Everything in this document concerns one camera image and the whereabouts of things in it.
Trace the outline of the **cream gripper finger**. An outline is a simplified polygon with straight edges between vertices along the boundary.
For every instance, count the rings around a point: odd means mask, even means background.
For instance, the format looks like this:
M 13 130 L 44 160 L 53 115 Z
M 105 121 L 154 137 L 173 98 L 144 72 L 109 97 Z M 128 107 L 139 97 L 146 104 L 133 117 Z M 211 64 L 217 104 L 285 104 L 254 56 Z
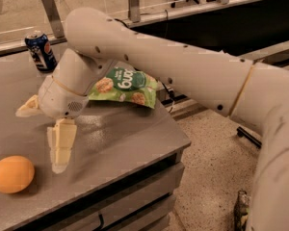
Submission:
M 71 150 L 76 138 L 77 126 L 70 118 L 57 119 L 53 127 L 47 128 L 47 141 L 50 147 L 52 171 L 63 173 L 70 160 Z
M 15 115 L 18 117 L 30 117 L 30 116 L 37 116 L 41 114 L 42 114 L 42 110 L 39 107 L 39 97 L 36 94 L 30 97 L 15 112 Z

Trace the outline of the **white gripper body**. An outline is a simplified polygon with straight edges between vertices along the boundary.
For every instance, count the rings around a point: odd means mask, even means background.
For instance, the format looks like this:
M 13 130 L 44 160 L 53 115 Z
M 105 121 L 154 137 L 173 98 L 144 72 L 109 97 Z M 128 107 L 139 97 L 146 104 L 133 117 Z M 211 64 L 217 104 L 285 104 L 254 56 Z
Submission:
M 67 49 L 39 88 L 39 108 L 51 118 L 76 118 L 86 108 L 93 85 L 116 64 Z

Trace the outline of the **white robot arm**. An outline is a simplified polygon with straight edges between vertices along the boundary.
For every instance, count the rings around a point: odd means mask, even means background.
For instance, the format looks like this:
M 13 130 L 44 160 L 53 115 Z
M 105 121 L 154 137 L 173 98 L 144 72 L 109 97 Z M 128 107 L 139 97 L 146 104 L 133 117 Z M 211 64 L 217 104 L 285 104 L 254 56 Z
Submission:
M 65 34 L 55 71 L 16 112 L 55 119 L 48 131 L 55 171 L 66 169 L 74 119 L 92 86 L 124 62 L 262 137 L 246 231 L 289 231 L 289 70 L 139 34 L 93 8 L 72 11 Z

